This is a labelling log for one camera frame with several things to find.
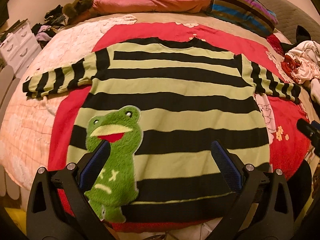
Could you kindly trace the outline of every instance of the red tongue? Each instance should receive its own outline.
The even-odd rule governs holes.
[[[114,133],[114,134],[110,134],[110,135],[100,135],[100,136],[98,136],[98,138],[101,140],[107,140],[108,142],[113,143],[113,142],[120,140],[123,135],[124,135],[124,132],[123,133]]]

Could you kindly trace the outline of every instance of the fuzzy green fabric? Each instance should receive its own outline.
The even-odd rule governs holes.
[[[114,132],[124,135],[111,142],[111,153],[92,189],[84,194],[102,220],[113,223],[125,222],[121,206],[134,201],[138,189],[134,179],[133,156],[139,148],[143,132],[138,125],[140,110],[135,106],[125,106],[118,111],[96,116],[89,121],[86,147],[93,151],[104,136]]]

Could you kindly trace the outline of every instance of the gray headboard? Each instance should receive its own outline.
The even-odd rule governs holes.
[[[297,25],[304,27],[311,38],[320,43],[320,25],[308,14],[287,0],[258,0],[267,9],[277,15],[279,21],[276,28],[281,31],[289,41],[295,43]]]

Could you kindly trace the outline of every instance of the white dresser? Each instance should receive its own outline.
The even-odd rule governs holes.
[[[14,33],[8,34],[0,45],[0,57],[7,65],[13,67],[17,78],[22,77],[40,51],[41,47],[28,22],[21,25]]]

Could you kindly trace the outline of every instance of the floor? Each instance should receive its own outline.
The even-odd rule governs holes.
[[[157,233],[118,233],[120,240],[143,240],[150,236],[155,235],[165,235],[166,238],[164,240],[204,240],[210,234],[213,228],[217,226],[221,218],[211,220],[207,223],[191,226],[188,228],[184,228],[181,230],[173,230],[170,232],[157,232]]]

